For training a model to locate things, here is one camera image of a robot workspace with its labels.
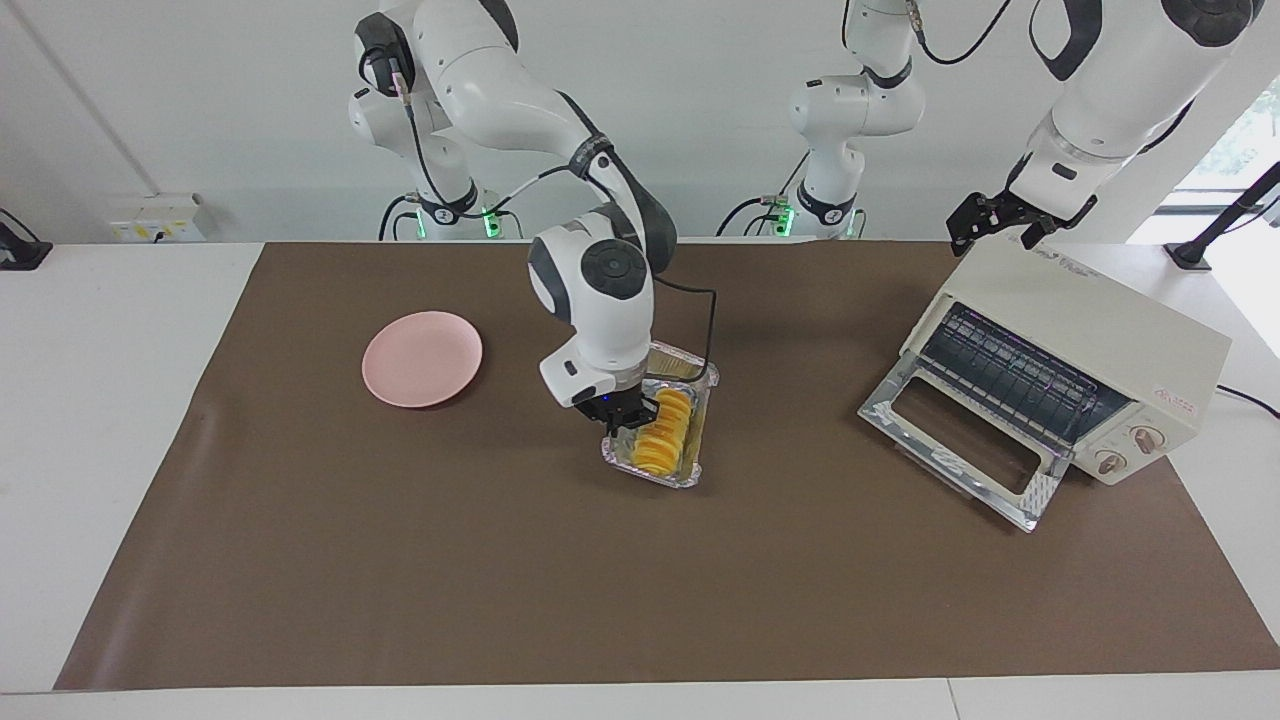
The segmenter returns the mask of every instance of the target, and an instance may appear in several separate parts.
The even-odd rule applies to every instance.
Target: electrical socket
[[[109,223],[120,242],[205,242],[206,215],[195,195],[157,195],[118,205]]]

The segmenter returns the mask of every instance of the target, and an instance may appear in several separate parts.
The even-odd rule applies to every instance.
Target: yellow food
[[[669,475],[680,468],[694,407],[689,396],[671,388],[659,389],[654,400],[658,401],[658,419],[636,433],[631,464],[645,473]]]

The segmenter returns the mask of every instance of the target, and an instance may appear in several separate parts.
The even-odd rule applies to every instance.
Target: cable
[[[753,197],[750,200],[744,200],[741,204],[739,204],[737,208],[733,208],[733,210],[724,218],[724,222],[721,223],[719,229],[716,231],[716,237],[722,237],[724,234],[724,228],[727,228],[728,224],[733,222],[733,218],[736,218],[739,213],[746,210],[751,205],[765,205],[765,204],[767,202],[763,197]]]
[[[845,0],[845,15],[840,18],[840,44],[845,46],[845,50],[849,50],[849,5],[851,4],[851,0]]]
[[[401,195],[396,200],[392,200],[392,204],[387,206],[387,210],[383,211],[383,224],[378,227],[378,242],[387,240],[387,224],[392,222],[392,213],[408,201],[407,195]]]
[[[645,374],[645,378],[648,378],[650,380],[667,380],[667,382],[672,382],[672,383],[696,383],[698,380],[700,380],[704,377],[707,377],[707,369],[710,368],[710,364],[712,364],[712,338],[716,337],[716,301],[718,300],[718,295],[716,293],[716,290],[710,288],[710,287],[689,287],[689,286],[684,286],[684,284],[680,284],[680,283],[673,283],[671,281],[663,279],[660,275],[654,275],[653,279],[658,284],[664,284],[664,286],[669,287],[671,290],[677,290],[680,292],[687,292],[687,293],[691,293],[691,295],[710,295],[712,296],[712,306],[710,306],[710,311],[708,313],[708,319],[707,319],[707,351],[703,352],[703,368],[700,370],[698,370],[698,374],[694,375],[694,377],[691,377],[691,378],[677,378],[675,375]]]
[[[1143,147],[1142,150],[1138,151],[1138,155],[1143,155],[1146,152],[1149,152],[1149,151],[1155,150],[1156,147],[1158,147],[1161,142],[1169,140],[1169,136],[1174,135],[1174,131],[1178,129],[1178,126],[1183,124],[1183,118],[1187,117],[1187,113],[1190,111],[1192,105],[1194,105],[1194,104],[1196,104],[1196,99],[1193,97],[1192,101],[1188,102],[1187,105],[1184,105],[1183,110],[1180,113],[1178,113],[1178,117],[1174,118],[1174,122],[1169,123],[1169,127],[1165,128],[1165,132],[1160,133],[1160,137],[1157,137],[1156,140],[1152,140],[1151,142],[1148,142],[1146,147]]]
[[[1253,397],[1252,395],[1240,392],[1240,391],[1234,389],[1234,388],[1229,388],[1226,386],[1217,386],[1217,389],[1220,389],[1220,391],[1222,391],[1222,392],[1225,392],[1228,395],[1234,395],[1235,397],[1239,397],[1240,400],[1252,402],[1252,404],[1257,405],[1258,407],[1266,410],[1267,413],[1271,413],[1271,416],[1275,418],[1276,420],[1280,420],[1280,410],[1276,410],[1275,407],[1267,405],[1266,402],[1258,400],[1257,397]]]
[[[1036,15],[1039,14],[1041,1],[1042,0],[1036,0],[1036,4],[1032,5],[1032,14],[1030,17],[1027,18],[1027,37],[1032,41],[1032,50],[1034,50],[1037,55],[1039,55],[1041,58],[1048,58],[1048,55],[1046,55],[1044,51],[1041,50],[1039,40],[1036,40]]]
[[[991,18],[991,23],[987,24],[987,29],[982,31],[982,35],[978,36],[978,40],[973,44],[973,46],[970,46],[968,50],[965,50],[964,53],[961,53],[955,58],[938,58],[937,55],[933,54],[933,50],[929,49],[929,44],[924,37],[924,22],[920,20],[919,26],[915,27],[915,38],[920,42],[920,50],[924,51],[925,56],[928,56],[931,60],[933,60],[940,65],[957,65],[968,60],[974,53],[978,51],[979,47],[982,47],[984,42],[987,42],[987,36],[989,36],[991,31],[996,29],[996,26],[1000,24],[1000,18],[1005,15],[1005,10],[1009,9],[1010,3],[1012,3],[1012,0],[1005,0],[1000,5],[1000,9],[996,10],[996,15]],[[920,10],[919,8],[915,6],[915,3],[909,3],[909,5],[911,5],[911,8],[915,9],[915,14],[916,17],[919,17]],[[845,22],[846,23],[849,22],[847,12],[845,14]]]
[[[746,223],[746,231],[742,232],[742,236],[745,237],[745,236],[751,234],[751,228],[755,227],[755,223],[760,223],[760,227],[755,231],[755,234],[759,236],[762,232],[764,232],[764,228],[768,227],[769,220],[777,220],[777,219],[778,219],[777,215],[771,215],[771,214],[765,213],[765,214],[760,215],[759,218],[755,218],[750,223]]]
[[[396,219],[392,220],[392,240],[394,240],[396,242],[399,242],[399,223],[401,223],[401,220],[403,220],[406,218],[416,220],[417,219],[417,214],[416,213],[401,213],[399,215],[396,215]]]
[[[1229,228],[1229,229],[1222,231],[1222,234],[1233,233],[1235,231],[1243,231],[1244,228],[1252,225],[1253,223],[1258,222],[1258,218],[1261,218],[1262,215],[1266,215],[1267,213],[1270,213],[1271,209],[1276,206],[1276,202],[1280,202],[1280,195],[1275,196],[1275,199],[1272,199],[1271,202],[1267,202],[1266,208],[1258,210],[1257,215],[1253,215],[1252,218],[1249,218],[1248,220],[1244,220],[1243,223],[1235,225],[1234,228]]]
[[[369,79],[365,77],[365,63],[370,60],[374,53],[381,53],[381,51],[383,49],[375,45],[374,47],[367,47],[364,53],[361,53],[360,60],[356,61],[356,74],[360,76],[361,81],[369,82]]]
[[[867,232],[867,220],[869,219],[869,217],[867,215],[867,210],[855,210],[855,214],[863,217],[863,224],[858,228],[858,240],[861,240],[863,233]]]
[[[800,168],[804,167],[804,161],[809,159],[810,154],[813,154],[813,150],[804,151],[804,156],[796,163],[796,169],[791,170],[791,177],[787,178],[787,182],[782,183],[782,190],[778,191],[778,195],[786,196],[787,190],[791,188],[791,181],[796,179],[796,176],[800,174]]]
[[[512,213],[511,210],[503,210],[497,214],[499,218],[511,218],[516,220],[516,232],[520,233],[520,238],[525,238],[525,225],[520,222],[520,215]]]
[[[431,178],[431,170],[429,170],[426,168],[426,158],[422,155],[422,140],[421,140],[421,136],[417,132],[417,119],[413,117],[413,108],[406,106],[404,111],[408,114],[410,129],[413,131],[413,149],[417,150],[417,163],[422,168],[422,174],[426,177],[426,184],[431,186],[431,192],[435,193],[435,196],[440,199],[440,202],[444,204],[444,206],[448,208],[449,211],[452,211],[454,215],[457,215],[460,218],[466,218],[468,220],[480,220],[480,219],[484,219],[484,217],[485,217],[484,213],[475,214],[475,213],[465,213],[465,211],[460,210],[458,209],[458,204],[462,202],[462,199],[454,200],[452,202],[449,202],[448,200],[444,200],[444,195],[442,195],[440,191],[439,191],[439,188],[435,187],[435,179]],[[525,184],[522,184],[522,186],[517,187],[516,190],[513,190],[512,192],[507,193],[506,197],[503,197],[502,200],[499,200],[497,205],[494,205],[493,208],[489,209],[489,213],[497,213],[498,210],[502,210],[508,202],[511,202],[512,200],[515,200],[517,195],[520,195],[521,192],[524,192],[524,191],[529,190],[530,187],[532,187],[534,183],[536,183],[539,181],[543,181],[543,179],[547,179],[547,178],[554,176],[556,173],[568,172],[568,169],[570,169],[568,165],[558,165],[558,167],[554,167],[554,168],[552,168],[549,170],[543,170],[541,173],[538,173],[536,176],[529,178],[525,182]]]
[[[37,236],[35,232],[32,232],[32,229],[27,227],[27,223],[19,220],[17,215],[14,215],[13,213],[5,210],[4,208],[0,208],[0,215],[4,215],[5,218],[9,218],[10,220],[13,220],[19,228],[22,228],[27,234],[31,236],[31,240],[35,240],[36,242],[40,242],[40,236]]]

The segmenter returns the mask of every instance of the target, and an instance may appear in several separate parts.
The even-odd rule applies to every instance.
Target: oven knob
[[[1110,475],[1112,473],[1119,473],[1129,466],[1129,461],[1124,459],[1124,455],[1119,452],[1100,452],[1098,454],[1098,474]]]
[[[1133,429],[1133,442],[1143,455],[1152,455],[1165,447],[1165,436],[1156,428],[1139,427]]]

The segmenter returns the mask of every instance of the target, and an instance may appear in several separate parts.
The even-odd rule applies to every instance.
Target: robotic arm
[[[428,115],[422,102],[413,104],[417,94],[436,99],[440,114],[474,142],[558,155],[603,201],[531,245],[535,293],[576,331],[540,370],[562,406],[579,407],[611,433],[653,421],[657,406],[643,396],[641,380],[653,324],[652,273],[663,272],[676,249],[667,210],[582,109],[520,63],[516,24],[503,0],[420,0],[384,8],[372,18],[379,15],[396,28],[383,33],[390,40],[380,47],[361,41],[361,65],[371,65],[365,77],[383,95],[408,108],[411,124],[428,117],[440,122],[430,114],[430,101]],[[383,23],[366,18],[361,24],[366,22]],[[424,168],[424,176],[430,169]],[[463,172],[453,190],[463,184]],[[440,182],[435,186],[447,192]]]
[[[412,4],[385,6],[356,27],[360,74],[371,87],[356,92],[347,102],[351,126],[367,142],[408,163],[416,188],[412,197],[433,240],[499,236],[500,222],[486,211],[494,204],[494,193],[476,186],[462,147],[435,135],[452,123],[431,86],[412,82],[417,69],[406,50],[408,41],[401,26],[412,23]],[[406,81],[401,87],[396,85],[397,76]],[[412,123],[407,110],[413,113]]]
[[[791,99],[791,124],[810,150],[808,173],[788,197],[799,234],[840,237],[852,222],[867,165],[852,138],[908,132],[924,114],[924,90],[911,76],[908,1],[855,0],[845,28],[861,74],[809,81]]]
[[[974,192],[947,219],[957,256],[1007,227],[1028,225],[1028,249],[1075,227],[1097,204],[1097,190],[1180,122],[1263,0],[1110,3],[1105,23],[1102,0],[1064,3],[1070,40],[1055,58],[1037,47],[1066,81],[1064,92],[1005,190],[995,197]]]

